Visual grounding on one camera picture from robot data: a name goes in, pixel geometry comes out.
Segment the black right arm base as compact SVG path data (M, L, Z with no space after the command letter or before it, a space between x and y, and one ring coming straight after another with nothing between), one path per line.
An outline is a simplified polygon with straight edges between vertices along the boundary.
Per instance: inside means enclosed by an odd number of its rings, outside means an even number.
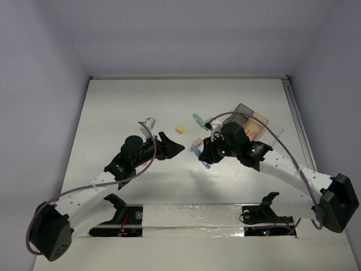
M279 192L270 192L260 204L242 206L239 221L246 237L296 236L293 217L278 216L271 209L278 195Z

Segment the pink mini stapler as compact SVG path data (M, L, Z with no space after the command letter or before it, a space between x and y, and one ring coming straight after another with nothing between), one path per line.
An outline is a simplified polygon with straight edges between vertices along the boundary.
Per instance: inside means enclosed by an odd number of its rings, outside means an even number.
M198 148L203 144L203 139L202 138L197 138L196 140L194 140L191 144L191 147L195 147Z

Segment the blue highlighter pen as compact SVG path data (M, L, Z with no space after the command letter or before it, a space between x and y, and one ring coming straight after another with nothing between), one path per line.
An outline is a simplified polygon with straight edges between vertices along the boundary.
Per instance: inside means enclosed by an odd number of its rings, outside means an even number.
M193 153L196 155L196 157L198 158L198 161L201 162L202 165L206 169L210 169L211 165L208 162L204 161L204 158L202 156L204 146L203 145L192 145L191 149L192 149Z

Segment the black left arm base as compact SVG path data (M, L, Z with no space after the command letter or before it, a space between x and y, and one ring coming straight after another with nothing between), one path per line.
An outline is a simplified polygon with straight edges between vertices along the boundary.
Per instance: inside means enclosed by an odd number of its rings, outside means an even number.
M113 205L113 217L89 230L91 237L142 237L143 205L127 205L115 194L104 198Z

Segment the yellow eraser block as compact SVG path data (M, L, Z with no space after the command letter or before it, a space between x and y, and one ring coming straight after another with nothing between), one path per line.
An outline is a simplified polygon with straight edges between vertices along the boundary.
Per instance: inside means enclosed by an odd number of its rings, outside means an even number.
M179 133L179 134L184 134L184 133L185 133L185 128L182 127L182 126L177 126L177 127L175 128L175 131L176 131L177 133Z

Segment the green highlighter pen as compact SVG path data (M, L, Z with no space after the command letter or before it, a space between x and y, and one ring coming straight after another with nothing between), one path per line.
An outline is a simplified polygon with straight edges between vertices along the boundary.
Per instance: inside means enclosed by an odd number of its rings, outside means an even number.
M199 127L205 130L209 130L209 128L206 126L206 121L204 121L198 114L194 113L192 117L196 121Z

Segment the smoky grey plastic container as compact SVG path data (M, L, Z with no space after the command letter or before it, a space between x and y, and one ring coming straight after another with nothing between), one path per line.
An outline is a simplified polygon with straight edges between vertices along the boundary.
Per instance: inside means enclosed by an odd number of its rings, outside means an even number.
M230 116L226 118L222 124L225 125L234 122L243 127L248 121L249 116L252 115L253 112L254 111L246 105L239 103L234 109L234 112L230 114Z

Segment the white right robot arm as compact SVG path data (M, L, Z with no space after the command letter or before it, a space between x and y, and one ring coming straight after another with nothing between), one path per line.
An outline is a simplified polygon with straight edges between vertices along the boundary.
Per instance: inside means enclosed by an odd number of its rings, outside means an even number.
M293 158L285 158L271 146L250 141L237 123L227 123L213 136L203 140L199 160L219 163L225 157L237 158L240 164L275 177L310 197L307 206L300 203L295 216L318 220L320 226L341 233L359 207L351 180L339 173L332 177L299 166Z

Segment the clear plastic container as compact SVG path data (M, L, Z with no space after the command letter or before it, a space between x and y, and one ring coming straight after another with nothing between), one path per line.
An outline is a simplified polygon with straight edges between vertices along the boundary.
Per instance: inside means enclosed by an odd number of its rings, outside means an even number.
M274 145L277 143L276 139L282 135L283 131L284 129L282 127L278 126L272 121L268 121L266 123L266 128L263 127L261 133L257 137L257 140L274 147Z

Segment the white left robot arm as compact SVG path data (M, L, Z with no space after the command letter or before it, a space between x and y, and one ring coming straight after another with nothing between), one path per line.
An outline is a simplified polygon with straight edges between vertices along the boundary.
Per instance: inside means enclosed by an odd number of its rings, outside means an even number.
M137 167L172 159L184 149L164 132L146 140L138 135L127 137L120 152L90 184L63 192L37 207L26 233L28 251L55 261L69 249L76 235L106 220L122 221L126 203L116 192L139 177Z

